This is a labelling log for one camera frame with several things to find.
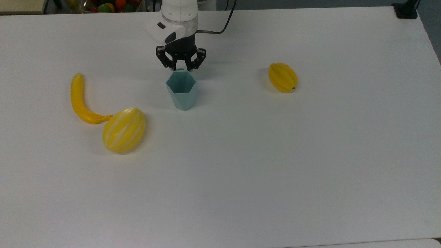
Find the light blue cup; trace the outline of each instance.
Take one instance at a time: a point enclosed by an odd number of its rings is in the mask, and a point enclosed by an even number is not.
[[[175,107],[183,111],[193,107],[196,100],[196,80],[189,71],[174,71],[166,85]]]

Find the bowl of fruit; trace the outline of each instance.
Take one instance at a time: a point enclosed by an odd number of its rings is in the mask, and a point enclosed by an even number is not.
[[[127,13],[139,12],[144,0],[82,0],[84,13]]]

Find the banana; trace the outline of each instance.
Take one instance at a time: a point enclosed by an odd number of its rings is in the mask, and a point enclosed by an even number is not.
[[[299,82],[295,72],[284,63],[274,63],[269,66],[269,79],[274,87],[282,92],[290,92]]]
[[[102,116],[90,111],[86,105],[84,105],[84,79],[81,73],[78,73],[72,79],[71,84],[71,102],[75,113],[81,120],[90,124],[99,124],[103,121],[107,121],[112,115]]]

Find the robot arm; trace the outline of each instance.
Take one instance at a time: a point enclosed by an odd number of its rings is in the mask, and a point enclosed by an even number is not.
[[[160,45],[191,36],[198,29],[197,0],[163,0],[159,16],[146,26],[147,34]]]
[[[146,25],[147,34],[161,45],[156,48],[156,56],[171,70],[177,69],[177,60],[185,61],[187,70],[191,71],[199,68],[205,59],[205,49],[195,45],[197,30],[197,0],[163,0],[158,17]]]

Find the toy fruit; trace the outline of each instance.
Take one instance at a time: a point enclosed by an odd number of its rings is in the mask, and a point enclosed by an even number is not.
[[[81,120],[90,124],[99,124],[109,120],[112,115],[102,116],[92,111],[84,105],[84,79],[81,73],[78,73],[72,79],[71,84],[71,102],[75,113]]]
[[[269,79],[274,87],[282,92],[290,92],[299,82],[295,72],[284,63],[274,63],[269,66]]]
[[[98,12],[111,13],[112,10],[110,9],[110,7],[108,5],[101,4],[100,6],[98,6]]]
[[[135,9],[133,8],[133,6],[126,4],[124,5],[124,11],[125,12],[133,12]]]
[[[126,5],[127,1],[126,0],[116,0],[115,1],[115,7],[119,10],[124,9],[124,5]]]
[[[113,152],[124,152],[136,145],[146,127],[146,118],[138,108],[119,111],[106,123],[103,144]]]
[[[105,5],[109,6],[110,11],[111,11],[112,13],[115,13],[115,7],[114,7],[112,4],[105,4]]]

